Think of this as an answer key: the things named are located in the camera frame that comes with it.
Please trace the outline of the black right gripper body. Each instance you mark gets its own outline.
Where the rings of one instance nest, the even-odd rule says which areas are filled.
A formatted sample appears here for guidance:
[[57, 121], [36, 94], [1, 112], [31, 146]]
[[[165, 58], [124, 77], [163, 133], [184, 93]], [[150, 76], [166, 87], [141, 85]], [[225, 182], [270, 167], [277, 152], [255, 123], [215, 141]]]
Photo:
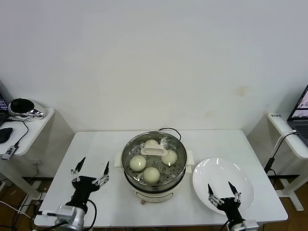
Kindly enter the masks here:
[[217, 209], [226, 214], [230, 223], [242, 223], [244, 221], [238, 210], [241, 205], [240, 202], [235, 201], [234, 197], [221, 198], [220, 200]]

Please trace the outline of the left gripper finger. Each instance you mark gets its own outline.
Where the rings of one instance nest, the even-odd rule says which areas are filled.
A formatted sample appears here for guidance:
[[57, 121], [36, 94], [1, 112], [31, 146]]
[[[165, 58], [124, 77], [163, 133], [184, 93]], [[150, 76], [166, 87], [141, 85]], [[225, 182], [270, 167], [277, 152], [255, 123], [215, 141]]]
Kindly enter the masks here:
[[79, 173], [82, 169], [82, 166], [85, 162], [86, 157], [83, 157], [81, 161], [79, 161], [74, 169], [71, 169], [72, 181], [80, 181]]
[[103, 175], [100, 176], [98, 179], [94, 180], [92, 184], [95, 186], [102, 187], [109, 181], [109, 161], [106, 164], [106, 167], [104, 169]]

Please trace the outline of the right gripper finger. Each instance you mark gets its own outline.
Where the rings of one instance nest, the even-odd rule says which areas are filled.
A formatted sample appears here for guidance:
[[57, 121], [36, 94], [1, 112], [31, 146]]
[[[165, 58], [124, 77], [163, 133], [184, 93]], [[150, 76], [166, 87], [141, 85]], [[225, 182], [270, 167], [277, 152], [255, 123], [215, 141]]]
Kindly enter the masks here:
[[228, 182], [228, 184], [231, 189], [231, 192], [233, 193], [233, 197], [229, 197], [228, 200], [231, 201], [232, 199], [234, 202], [241, 202], [242, 193], [238, 192], [236, 187], [230, 181]]
[[219, 199], [217, 196], [214, 195], [214, 192], [210, 186], [210, 184], [207, 184], [208, 187], [208, 200], [213, 206], [222, 205], [223, 201]]

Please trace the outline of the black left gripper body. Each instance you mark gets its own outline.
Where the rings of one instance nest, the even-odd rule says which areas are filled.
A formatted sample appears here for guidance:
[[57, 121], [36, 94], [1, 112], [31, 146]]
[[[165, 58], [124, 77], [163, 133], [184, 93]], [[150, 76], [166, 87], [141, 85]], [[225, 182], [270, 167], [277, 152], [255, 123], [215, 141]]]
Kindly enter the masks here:
[[79, 181], [72, 182], [75, 192], [71, 198], [72, 206], [86, 205], [90, 194], [98, 190], [95, 184], [96, 178], [88, 176], [80, 176]]

